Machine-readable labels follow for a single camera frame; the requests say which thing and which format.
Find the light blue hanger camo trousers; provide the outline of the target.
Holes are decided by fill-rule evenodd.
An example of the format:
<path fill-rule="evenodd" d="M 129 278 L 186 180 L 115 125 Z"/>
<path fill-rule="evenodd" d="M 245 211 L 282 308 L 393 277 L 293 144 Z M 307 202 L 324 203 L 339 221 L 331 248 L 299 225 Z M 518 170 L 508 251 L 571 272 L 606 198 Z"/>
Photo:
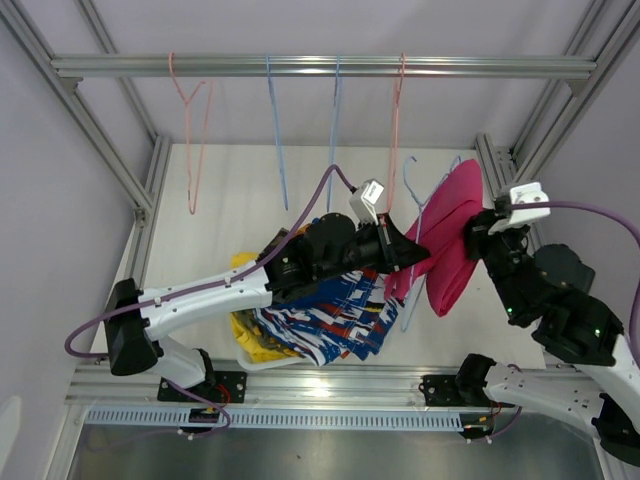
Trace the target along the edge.
<path fill-rule="evenodd" d="M 273 122 L 273 128 L 274 128 L 274 146 L 275 146 L 276 157 L 278 162 L 281 195 L 282 195 L 283 207 L 285 211 L 288 211 L 289 197 L 288 197 L 288 186 L 287 186 L 287 178 L 286 178 L 284 151 L 281 143 L 281 125 L 280 125 L 280 118 L 279 118 L 279 109 L 278 109 L 274 79 L 272 75 L 272 68 L 271 68 L 272 62 L 271 62 L 271 57 L 268 54 L 265 55 L 265 67 L 266 67 L 268 92 L 269 92 L 269 98 L 270 98 L 270 104 L 271 104 L 272 122 Z"/>

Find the light blue hanger orange trousers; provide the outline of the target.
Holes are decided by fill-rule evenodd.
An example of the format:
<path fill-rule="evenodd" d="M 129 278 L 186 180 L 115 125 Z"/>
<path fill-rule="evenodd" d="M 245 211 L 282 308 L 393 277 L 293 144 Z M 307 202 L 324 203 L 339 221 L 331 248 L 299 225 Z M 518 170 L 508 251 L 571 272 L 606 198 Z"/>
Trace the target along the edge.
<path fill-rule="evenodd" d="M 342 78 L 341 78 L 341 56 L 336 56 L 335 64 L 335 76 L 334 76 L 334 91 L 333 91 L 333 107 L 332 118 L 330 126 L 329 136 L 329 165 L 333 166 L 336 163 L 336 146 L 337 146 L 337 129 L 339 125 L 340 108 L 342 97 Z"/>

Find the orange camouflage trousers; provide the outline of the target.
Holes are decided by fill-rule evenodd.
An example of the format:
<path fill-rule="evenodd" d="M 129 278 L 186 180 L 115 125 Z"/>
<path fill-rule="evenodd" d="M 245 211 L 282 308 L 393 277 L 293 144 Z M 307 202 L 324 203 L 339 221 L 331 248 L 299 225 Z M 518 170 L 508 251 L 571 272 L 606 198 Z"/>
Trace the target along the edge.
<path fill-rule="evenodd" d="M 317 224 L 319 222 L 320 218 L 316 217 L 313 218 L 310 222 L 302 225 L 295 233 L 295 236 L 302 236 L 304 235 L 313 225 Z"/>

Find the blue white patterned trousers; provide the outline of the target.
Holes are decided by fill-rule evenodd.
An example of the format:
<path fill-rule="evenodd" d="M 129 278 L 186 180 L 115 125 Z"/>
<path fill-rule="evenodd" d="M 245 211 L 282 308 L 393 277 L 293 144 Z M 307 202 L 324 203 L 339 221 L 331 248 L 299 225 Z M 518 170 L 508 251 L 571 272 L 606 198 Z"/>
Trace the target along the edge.
<path fill-rule="evenodd" d="M 370 269 L 322 282 L 288 304 L 254 311 L 266 333 L 317 366 L 380 353 L 404 304 L 385 296 L 385 277 Z"/>

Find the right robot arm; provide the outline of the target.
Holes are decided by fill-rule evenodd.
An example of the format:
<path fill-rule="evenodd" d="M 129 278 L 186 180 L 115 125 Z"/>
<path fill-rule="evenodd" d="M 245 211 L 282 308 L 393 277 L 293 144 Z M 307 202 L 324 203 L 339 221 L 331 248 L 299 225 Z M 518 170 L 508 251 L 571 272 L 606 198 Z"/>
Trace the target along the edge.
<path fill-rule="evenodd" d="M 552 386 L 481 354 L 470 354 L 455 379 L 456 395 L 474 406 L 517 405 L 571 425 L 620 461 L 639 463 L 639 364 L 622 322 L 602 301 L 528 254 L 527 227 L 495 229 L 503 215 L 485 210 L 465 227 L 465 246 L 484 262 L 508 322 L 537 327 L 533 340 L 576 366 L 590 389 Z"/>

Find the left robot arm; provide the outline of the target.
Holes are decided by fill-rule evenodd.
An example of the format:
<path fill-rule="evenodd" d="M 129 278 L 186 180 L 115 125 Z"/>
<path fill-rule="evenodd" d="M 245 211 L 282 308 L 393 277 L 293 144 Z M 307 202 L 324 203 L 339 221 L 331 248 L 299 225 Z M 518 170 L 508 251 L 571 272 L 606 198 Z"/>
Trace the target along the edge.
<path fill-rule="evenodd" d="M 280 230 L 256 260 L 217 276 L 146 289 L 132 278 L 121 280 L 104 322 L 110 371 L 114 376 L 153 372 L 203 401 L 216 385 L 210 357 L 173 340 L 172 332 L 222 314 L 291 303 L 345 274 L 390 274 L 429 256 L 386 214 L 374 223 L 355 224 L 329 213 L 300 233 Z"/>

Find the light blue hanger magenta trousers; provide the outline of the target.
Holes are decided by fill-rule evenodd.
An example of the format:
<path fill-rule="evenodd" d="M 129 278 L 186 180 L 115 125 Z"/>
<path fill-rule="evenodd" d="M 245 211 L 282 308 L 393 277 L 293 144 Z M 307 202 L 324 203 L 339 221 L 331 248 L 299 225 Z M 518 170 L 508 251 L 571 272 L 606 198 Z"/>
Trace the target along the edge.
<path fill-rule="evenodd" d="M 417 217 L 415 220 L 416 226 L 416 235 L 415 240 L 418 240 L 419 234 L 422 231 L 422 217 L 423 213 L 426 209 L 427 204 L 431 200 L 432 196 L 436 192 L 436 190 L 444 183 L 444 181 L 448 178 L 448 176 L 457 168 L 458 165 L 462 163 L 462 158 L 460 156 L 456 156 L 452 161 L 449 170 L 442 176 L 437 185 L 434 187 L 432 192 L 424 199 L 421 200 L 410 183 L 409 178 L 409 167 L 411 163 L 416 163 L 417 158 L 415 156 L 410 156 L 403 165 L 403 183 L 408 192 L 411 195 L 411 199 L 417 206 Z M 407 294 L 404 298 L 404 309 L 401 315 L 401 332 L 406 333 L 412 323 L 414 318 L 415 310 L 420 300 L 421 292 L 425 288 L 426 285 L 426 276 L 418 275 L 416 266 L 411 266 L 409 271 L 409 283 L 410 288 L 407 291 Z"/>

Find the pink wire hanger blue trousers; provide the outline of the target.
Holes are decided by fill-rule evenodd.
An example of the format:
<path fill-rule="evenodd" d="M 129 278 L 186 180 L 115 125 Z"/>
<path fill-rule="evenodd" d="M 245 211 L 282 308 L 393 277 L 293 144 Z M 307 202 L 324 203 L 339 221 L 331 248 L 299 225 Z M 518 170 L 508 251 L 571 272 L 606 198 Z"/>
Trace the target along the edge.
<path fill-rule="evenodd" d="M 400 101 L 404 83 L 404 76 L 406 71 L 406 54 L 402 52 L 399 57 L 398 74 L 394 78 L 393 83 L 393 96 L 392 96 L 392 111 L 391 111 L 391 132 L 390 132 L 390 146 L 389 146 L 389 158 L 388 158 L 388 193 L 386 202 L 386 211 L 390 212 L 393 206 L 395 186 L 396 186 L 396 173 L 397 173 L 397 156 L 398 156 L 398 143 L 399 143 L 399 114 L 400 114 Z"/>

